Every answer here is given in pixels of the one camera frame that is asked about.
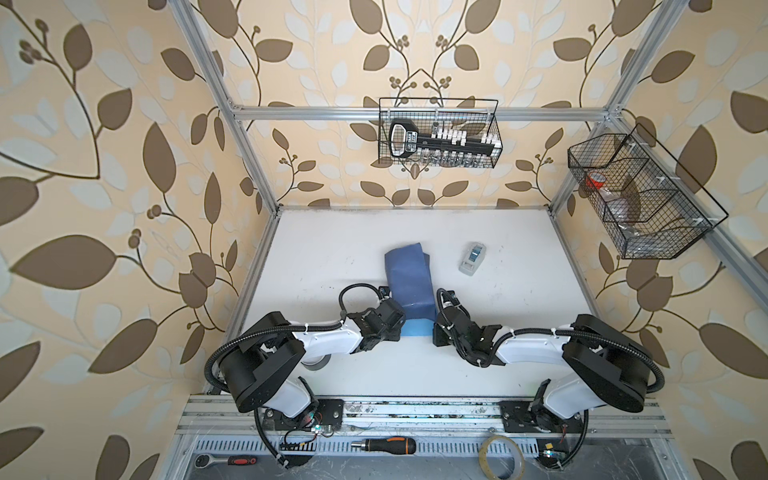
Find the clear tape roll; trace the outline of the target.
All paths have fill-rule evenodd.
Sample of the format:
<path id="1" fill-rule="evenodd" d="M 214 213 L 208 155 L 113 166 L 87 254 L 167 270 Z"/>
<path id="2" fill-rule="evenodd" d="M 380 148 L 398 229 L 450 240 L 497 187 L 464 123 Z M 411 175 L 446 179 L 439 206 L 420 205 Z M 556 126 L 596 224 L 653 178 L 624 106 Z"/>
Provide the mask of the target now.
<path id="1" fill-rule="evenodd" d="M 488 480 L 523 478 L 525 459 L 520 446 L 511 438 L 492 435 L 478 449 L 478 464 Z"/>

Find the grey tape dispenser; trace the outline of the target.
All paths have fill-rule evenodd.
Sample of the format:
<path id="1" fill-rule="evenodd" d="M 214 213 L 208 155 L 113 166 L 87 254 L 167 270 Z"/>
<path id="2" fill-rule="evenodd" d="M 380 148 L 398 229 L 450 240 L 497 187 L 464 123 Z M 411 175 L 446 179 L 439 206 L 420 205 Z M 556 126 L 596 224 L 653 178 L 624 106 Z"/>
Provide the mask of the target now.
<path id="1" fill-rule="evenodd" d="M 462 258 L 459 271 L 468 276 L 473 276 L 485 259 L 487 247 L 482 243 L 473 243 Z"/>

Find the grey duct tape roll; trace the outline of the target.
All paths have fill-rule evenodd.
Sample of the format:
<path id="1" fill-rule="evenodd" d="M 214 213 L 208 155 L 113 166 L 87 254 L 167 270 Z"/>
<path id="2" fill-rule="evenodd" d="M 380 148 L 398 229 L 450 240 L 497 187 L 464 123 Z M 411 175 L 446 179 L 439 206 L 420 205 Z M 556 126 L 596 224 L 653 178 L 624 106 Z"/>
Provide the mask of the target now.
<path id="1" fill-rule="evenodd" d="M 304 356 L 301 360 L 301 365 L 309 371 L 318 371 L 323 369 L 330 362 L 331 358 L 331 354 L 313 357 Z"/>

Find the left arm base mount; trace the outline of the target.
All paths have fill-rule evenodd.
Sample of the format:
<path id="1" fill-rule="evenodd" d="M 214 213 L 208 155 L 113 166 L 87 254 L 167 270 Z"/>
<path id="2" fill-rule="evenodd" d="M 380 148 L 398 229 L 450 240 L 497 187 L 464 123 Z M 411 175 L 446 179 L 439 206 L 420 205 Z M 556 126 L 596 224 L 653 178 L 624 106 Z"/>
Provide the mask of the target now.
<path id="1" fill-rule="evenodd" d="M 261 414 L 261 419 L 268 430 L 289 431 L 298 429 L 330 434 L 341 428 L 344 406 L 345 402 L 342 399 L 321 398 L 295 418 L 289 418 L 274 409 L 266 409 Z"/>

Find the black orange screwdriver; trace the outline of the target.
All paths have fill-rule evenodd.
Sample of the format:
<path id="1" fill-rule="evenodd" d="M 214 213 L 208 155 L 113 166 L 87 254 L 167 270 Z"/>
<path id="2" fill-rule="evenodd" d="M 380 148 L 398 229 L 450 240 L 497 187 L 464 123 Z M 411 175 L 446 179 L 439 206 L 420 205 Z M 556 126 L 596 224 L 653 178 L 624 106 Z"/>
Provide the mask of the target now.
<path id="1" fill-rule="evenodd" d="M 374 438 L 354 441 L 351 447 L 364 452 L 382 452 L 391 455 L 413 455 L 417 444 L 410 437 Z"/>

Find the black socket set rail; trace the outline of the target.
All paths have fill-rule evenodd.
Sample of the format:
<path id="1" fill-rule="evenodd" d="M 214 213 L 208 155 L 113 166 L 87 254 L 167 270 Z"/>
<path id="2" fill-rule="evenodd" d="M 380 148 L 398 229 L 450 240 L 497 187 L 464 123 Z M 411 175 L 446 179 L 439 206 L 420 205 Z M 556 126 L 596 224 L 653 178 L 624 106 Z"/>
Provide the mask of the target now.
<path id="1" fill-rule="evenodd" d="M 475 138 L 464 130 L 445 129 L 440 124 L 422 131 L 408 119 L 396 119 L 390 124 L 384 145 L 393 158 L 416 157 L 421 161 L 432 157 L 493 160 L 503 151 L 495 134 L 484 133 Z"/>

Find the red handled ratchet wrench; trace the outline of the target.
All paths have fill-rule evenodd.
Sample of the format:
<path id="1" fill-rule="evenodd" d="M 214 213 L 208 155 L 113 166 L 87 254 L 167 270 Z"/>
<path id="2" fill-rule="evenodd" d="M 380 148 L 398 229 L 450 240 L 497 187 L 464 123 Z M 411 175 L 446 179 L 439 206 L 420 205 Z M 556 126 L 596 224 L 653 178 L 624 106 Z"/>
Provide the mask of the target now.
<path id="1" fill-rule="evenodd" d="M 230 455 L 217 456 L 213 454 L 199 454 L 193 460 L 196 469 L 205 469 L 216 465 L 226 466 L 250 466 L 255 465 L 258 458 L 254 455 Z"/>

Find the light blue wrapping paper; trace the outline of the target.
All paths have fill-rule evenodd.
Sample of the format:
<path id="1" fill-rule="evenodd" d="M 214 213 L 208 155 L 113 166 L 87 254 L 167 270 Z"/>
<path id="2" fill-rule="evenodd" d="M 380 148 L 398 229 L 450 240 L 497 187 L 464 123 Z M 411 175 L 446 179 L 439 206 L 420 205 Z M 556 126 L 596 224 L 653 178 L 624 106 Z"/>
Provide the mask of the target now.
<path id="1" fill-rule="evenodd" d="M 404 337 L 431 337 L 437 317 L 430 256 L 420 243 L 406 245 L 384 256 L 385 274 L 393 299 L 405 312 Z"/>

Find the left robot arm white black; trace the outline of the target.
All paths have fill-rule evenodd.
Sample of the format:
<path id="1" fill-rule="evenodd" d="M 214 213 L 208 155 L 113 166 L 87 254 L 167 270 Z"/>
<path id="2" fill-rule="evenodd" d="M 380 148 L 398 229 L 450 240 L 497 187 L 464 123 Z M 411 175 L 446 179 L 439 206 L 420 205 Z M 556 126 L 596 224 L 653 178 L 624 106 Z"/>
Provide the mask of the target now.
<path id="1" fill-rule="evenodd" d="M 241 413 L 269 408 L 288 418 L 316 408 L 311 389 L 294 375 L 299 365 L 321 367 L 333 355 L 352 355 L 400 338 L 405 312 L 393 299 L 343 313 L 331 324 L 294 324 L 281 312 L 267 314 L 206 361 L 204 376 L 234 399 Z"/>

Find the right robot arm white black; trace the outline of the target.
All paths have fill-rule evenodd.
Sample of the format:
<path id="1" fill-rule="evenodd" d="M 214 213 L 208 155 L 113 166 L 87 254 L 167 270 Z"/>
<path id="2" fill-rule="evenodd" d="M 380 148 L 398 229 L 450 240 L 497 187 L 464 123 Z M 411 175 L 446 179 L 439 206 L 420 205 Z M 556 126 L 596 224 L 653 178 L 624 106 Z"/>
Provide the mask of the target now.
<path id="1" fill-rule="evenodd" d="M 665 386 L 648 349 L 591 314 L 559 328 L 480 326 L 453 290 L 436 292 L 433 344 L 451 345 L 478 368 L 536 363 L 564 366 L 560 379 L 543 380 L 522 421 L 553 430 L 594 408 L 639 413 L 646 396 Z"/>

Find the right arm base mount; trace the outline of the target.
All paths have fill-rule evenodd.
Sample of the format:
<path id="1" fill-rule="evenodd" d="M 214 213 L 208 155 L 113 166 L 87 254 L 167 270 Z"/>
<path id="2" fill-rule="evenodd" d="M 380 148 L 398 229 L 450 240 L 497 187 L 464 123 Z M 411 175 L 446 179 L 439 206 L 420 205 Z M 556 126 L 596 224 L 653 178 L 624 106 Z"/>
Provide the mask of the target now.
<path id="1" fill-rule="evenodd" d="M 500 401 L 498 406 L 506 433 L 562 435 L 581 433 L 583 430 L 578 415 L 562 419 L 544 407 L 532 407 L 531 401 L 506 400 Z"/>

